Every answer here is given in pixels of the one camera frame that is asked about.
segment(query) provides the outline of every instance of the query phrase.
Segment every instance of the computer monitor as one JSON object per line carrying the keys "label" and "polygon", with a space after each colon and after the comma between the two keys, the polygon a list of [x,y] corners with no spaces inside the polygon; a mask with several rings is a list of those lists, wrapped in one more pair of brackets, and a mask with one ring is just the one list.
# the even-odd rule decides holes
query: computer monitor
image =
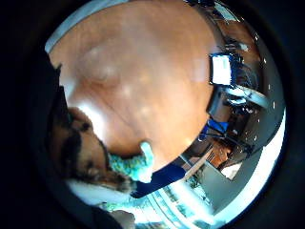
{"label": "computer monitor", "polygon": [[225,52],[210,54],[210,84],[232,88],[235,85],[233,57]]}

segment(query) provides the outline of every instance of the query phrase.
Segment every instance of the monitor screen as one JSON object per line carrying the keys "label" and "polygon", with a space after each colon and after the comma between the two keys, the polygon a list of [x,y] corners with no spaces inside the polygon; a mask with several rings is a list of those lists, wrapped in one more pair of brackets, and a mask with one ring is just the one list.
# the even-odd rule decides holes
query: monitor screen
{"label": "monitor screen", "polygon": [[212,74],[211,83],[232,86],[232,57],[225,53],[211,54]]}

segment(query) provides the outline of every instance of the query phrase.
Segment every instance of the desk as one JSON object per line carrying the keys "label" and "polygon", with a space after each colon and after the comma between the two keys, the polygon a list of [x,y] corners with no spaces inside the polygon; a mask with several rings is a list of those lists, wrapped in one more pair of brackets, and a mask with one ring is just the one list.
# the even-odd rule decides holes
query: desk
{"label": "desk", "polygon": [[149,140],[158,170],[193,142],[208,119],[210,24],[180,0],[134,1],[96,12],[51,50],[69,106],[121,156]]}

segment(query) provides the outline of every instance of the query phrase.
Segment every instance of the blue object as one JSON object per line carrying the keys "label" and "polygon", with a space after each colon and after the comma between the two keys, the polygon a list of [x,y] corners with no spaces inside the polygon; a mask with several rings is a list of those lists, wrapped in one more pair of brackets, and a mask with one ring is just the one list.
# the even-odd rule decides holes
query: blue object
{"label": "blue object", "polygon": [[209,119],[207,124],[204,126],[203,130],[199,134],[198,140],[202,140],[203,138],[205,138],[210,128],[220,132],[221,134],[224,134],[226,133],[228,126],[229,126],[228,122],[217,122],[213,119]]}
{"label": "blue object", "polygon": [[142,198],[160,188],[183,178],[185,170],[173,163],[168,164],[162,169],[152,174],[150,183],[136,182],[136,190],[131,194],[133,198]]}

